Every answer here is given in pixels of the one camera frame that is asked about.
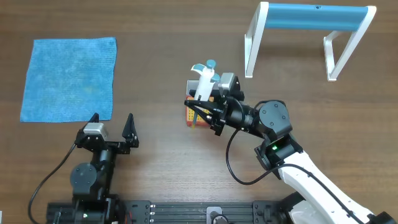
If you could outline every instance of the wooden surface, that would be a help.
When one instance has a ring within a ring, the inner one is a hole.
[[[244,79],[243,36],[257,0],[2,0],[0,1],[0,210],[3,223],[28,223],[37,184],[62,160],[84,123],[20,123],[25,75],[34,39],[114,36],[118,57],[114,106],[105,121],[121,140],[128,113],[140,147],[119,156],[112,192],[153,202],[279,200],[293,192],[269,176],[236,183],[226,168],[221,137],[185,125],[185,84],[194,63],[209,58],[217,71],[241,79],[246,101],[287,103],[294,134],[314,163],[339,188],[374,213],[398,218],[398,2],[297,1],[366,6],[377,13],[337,82],[326,81],[322,38],[327,32],[266,30],[253,79]],[[341,53],[348,36],[336,39]],[[263,170],[253,148],[261,140],[239,134],[231,148],[237,175]],[[91,154],[77,149],[44,185],[34,217],[44,222],[48,202],[70,201],[71,169]]]

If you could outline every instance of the white stand leg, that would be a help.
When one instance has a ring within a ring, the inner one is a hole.
[[[260,48],[261,37],[266,28],[268,2],[260,2],[251,20],[249,30],[244,36],[244,76],[253,77],[254,65]]]
[[[375,6],[368,6],[368,13],[366,14],[365,18],[363,19],[361,25],[356,32],[351,34],[347,46],[345,47],[343,53],[341,54],[340,59],[337,61],[335,65],[335,59],[333,58],[333,47],[332,47],[332,40],[339,36],[340,32],[333,31],[327,37],[323,38],[323,46],[325,48],[325,62],[326,62],[326,71],[328,74],[328,81],[336,81],[337,76],[343,69],[344,65],[346,64],[349,56],[353,53],[355,47],[358,45],[359,41],[361,40],[362,36],[368,29],[370,23],[373,20],[373,17],[376,13]]]

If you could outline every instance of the blue towel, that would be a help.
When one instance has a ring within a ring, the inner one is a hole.
[[[114,37],[35,40],[20,121],[111,119],[116,51]]]

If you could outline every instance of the round joint cover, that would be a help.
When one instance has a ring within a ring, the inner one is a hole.
[[[97,171],[88,162],[77,165],[70,174],[70,184],[73,188],[82,185],[92,186],[96,179]]]
[[[278,129],[290,123],[289,112],[279,101],[268,101],[259,111],[263,125],[270,129]]]

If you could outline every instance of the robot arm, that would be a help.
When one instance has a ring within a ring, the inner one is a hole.
[[[224,73],[218,87],[217,93],[212,92],[214,102],[186,100],[185,105],[197,112],[216,135],[221,135],[224,125],[228,125],[237,129],[231,140],[238,130],[264,139],[254,150],[267,172],[255,181],[243,182],[228,166],[235,180],[250,185],[273,172],[304,199],[288,211],[294,223],[395,223],[385,212],[374,216],[322,174],[292,136],[292,125],[283,101],[261,101],[254,108],[243,104],[244,94],[233,73]],[[226,153],[227,165],[231,140]]]

